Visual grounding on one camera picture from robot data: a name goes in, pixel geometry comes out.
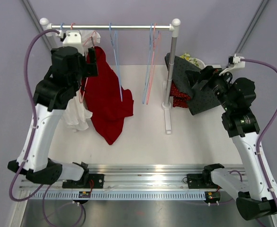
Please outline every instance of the gray cloth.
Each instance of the gray cloth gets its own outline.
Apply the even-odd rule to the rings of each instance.
[[[169,59],[170,53],[165,57],[167,68],[169,67]],[[206,81],[202,81],[197,87],[192,88],[194,84],[190,84],[189,81],[196,81],[195,76],[198,75],[200,70],[199,67],[193,65],[187,60],[175,56],[172,80],[180,92],[185,93],[192,98],[190,101],[187,101],[187,105],[192,115],[219,106],[219,102],[210,88],[207,87],[203,91],[200,90]]]

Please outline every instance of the wall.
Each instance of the wall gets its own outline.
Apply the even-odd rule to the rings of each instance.
[[[227,64],[261,0],[30,0],[37,16],[51,23],[148,25],[181,20],[177,55],[189,52],[205,63]],[[120,64],[146,64],[148,31],[120,31]],[[100,31],[101,47],[115,64],[108,31]],[[163,32],[159,64],[170,52],[171,34]]]
[[[277,0],[271,1],[242,51],[245,58],[277,67]],[[252,105],[263,130],[277,108],[277,74],[264,66],[246,63],[237,76],[255,81],[257,98]],[[263,139],[268,163],[277,182],[277,118]]]
[[[9,221],[13,204],[8,195],[13,173],[7,164],[18,157],[32,114],[23,79],[23,61],[36,34],[19,0],[0,0],[0,227]],[[50,66],[50,54],[38,41],[30,57],[29,81],[34,87]]]

